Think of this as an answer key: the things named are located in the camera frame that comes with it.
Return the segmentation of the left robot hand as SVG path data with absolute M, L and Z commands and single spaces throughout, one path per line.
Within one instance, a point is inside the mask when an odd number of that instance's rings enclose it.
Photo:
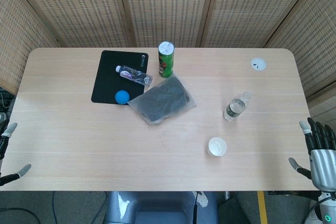
M 3 162 L 3 159 L 5 157 L 5 153 L 8 147 L 9 139 L 12 137 L 13 132 L 15 131 L 17 127 L 17 123 L 13 123 L 9 125 L 4 132 L 1 134 L 1 165 Z M 10 182 L 13 182 L 17 179 L 20 179 L 23 177 L 30 169 L 32 165 L 26 164 L 23 166 L 18 172 L 15 172 L 13 174 L 9 174 L 6 176 L 1 176 L 1 186 L 4 186 Z

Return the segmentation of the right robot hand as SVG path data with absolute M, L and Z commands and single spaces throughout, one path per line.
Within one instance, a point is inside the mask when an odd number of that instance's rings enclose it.
M 335 132 L 327 124 L 307 118 L 299 125 L 305 137 L 309 154 L 310 169 L 301 167 L 294 158 L 288 158 L 292 168 L 312 180 L 315 188 L 324 192 L 335 192 Z

